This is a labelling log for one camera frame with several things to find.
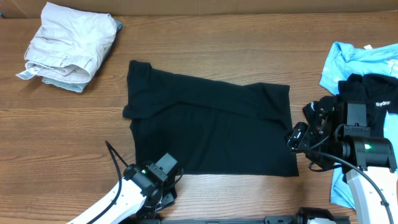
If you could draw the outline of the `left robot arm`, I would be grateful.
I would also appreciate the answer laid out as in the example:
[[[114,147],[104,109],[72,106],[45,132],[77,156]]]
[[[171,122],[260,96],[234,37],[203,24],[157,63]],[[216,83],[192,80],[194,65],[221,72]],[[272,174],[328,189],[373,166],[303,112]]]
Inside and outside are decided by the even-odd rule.
[[[183,175],[183,169],[168,153],[156,163],[132,164],[103,198],[68,224],[115,224],[131,215],[154,215],[174,204],[177,175]]]

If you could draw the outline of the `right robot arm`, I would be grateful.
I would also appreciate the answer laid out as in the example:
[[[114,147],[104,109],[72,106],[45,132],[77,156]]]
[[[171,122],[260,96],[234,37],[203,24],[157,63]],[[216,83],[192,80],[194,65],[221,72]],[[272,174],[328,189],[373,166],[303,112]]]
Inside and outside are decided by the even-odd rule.
[[[317,172],[342,169],[359,223],[397,223],[394,150],[387,138],[371,136],[364,103],[336,103],[315,125],[297,123],[287,145],[305,154]]]

